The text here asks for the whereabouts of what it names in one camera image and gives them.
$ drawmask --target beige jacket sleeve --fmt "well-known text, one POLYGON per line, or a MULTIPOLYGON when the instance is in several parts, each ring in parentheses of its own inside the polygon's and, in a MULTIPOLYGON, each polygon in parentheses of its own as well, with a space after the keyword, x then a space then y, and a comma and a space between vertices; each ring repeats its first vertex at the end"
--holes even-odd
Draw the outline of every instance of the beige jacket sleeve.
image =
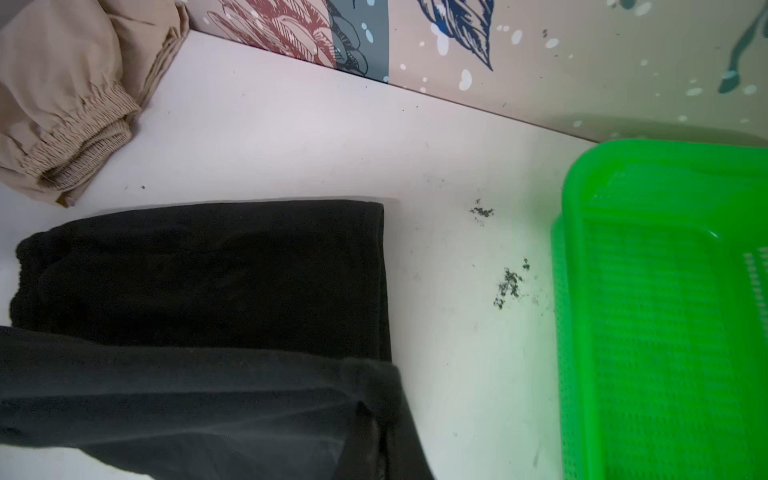
POLYGON ((172 0, 34 0, 0 31, 0 181, 71 204, 187 30, 172 0))

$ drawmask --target floral wall pattern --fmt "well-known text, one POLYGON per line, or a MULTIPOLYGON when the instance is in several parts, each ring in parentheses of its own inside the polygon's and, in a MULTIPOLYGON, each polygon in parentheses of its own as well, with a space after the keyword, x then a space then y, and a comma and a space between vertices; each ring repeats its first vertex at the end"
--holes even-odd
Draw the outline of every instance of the floral wall pattern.
POLYGON ((595 141, 768 145, 768 0, 187 0, 194 28, 595 141))

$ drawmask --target white surface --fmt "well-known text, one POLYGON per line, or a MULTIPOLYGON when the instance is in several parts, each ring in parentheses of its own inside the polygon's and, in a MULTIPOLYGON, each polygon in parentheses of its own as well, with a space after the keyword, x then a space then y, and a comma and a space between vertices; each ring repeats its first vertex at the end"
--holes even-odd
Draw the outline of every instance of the white surface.
MULTIPOLYGON (((76 218, 216 200, 377 200, 392 353, 435 477, 560 478, 549 228, 566 170, 590 146, 193 31, 139 133, 77 205, 0 187, 0 302, 18 282, 15 245, 76 218), (469 213, 478 198, 493 216, 469 213), (523 296, 499 310, 505 267, 524 277, 523 296)), ((0 478, 107 478, 103 468, 75 450, 0 449, 0 478)))

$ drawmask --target green plastic tray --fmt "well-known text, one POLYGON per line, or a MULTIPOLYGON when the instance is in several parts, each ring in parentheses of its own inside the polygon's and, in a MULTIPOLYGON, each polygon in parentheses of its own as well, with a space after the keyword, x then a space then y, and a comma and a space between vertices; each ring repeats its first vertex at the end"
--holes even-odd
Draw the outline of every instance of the green plastic tray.
POLYGON ((768 151, 602 144, 552 247, 564 477, 768 478, 768 151))

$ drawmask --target folded black cloth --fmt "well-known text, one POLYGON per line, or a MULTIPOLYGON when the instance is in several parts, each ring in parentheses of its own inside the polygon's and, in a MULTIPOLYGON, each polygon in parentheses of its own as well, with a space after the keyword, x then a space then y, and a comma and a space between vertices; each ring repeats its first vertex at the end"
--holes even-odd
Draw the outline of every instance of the folded black cloth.
POLYGON ((77 447, 157 480, 432 479, 391 363, 8 327, 0 443, 77 447))
POLYGON ((76 220, 16 249, 13 326, 105 345, 390 360, 381 204, 198 204, 76 220))
POLYGON ((0 442, 157 480, 432 478, 388 363, 382 237, 382 205, 348 200, 29 237, 18 329, 0 331, 0 442))

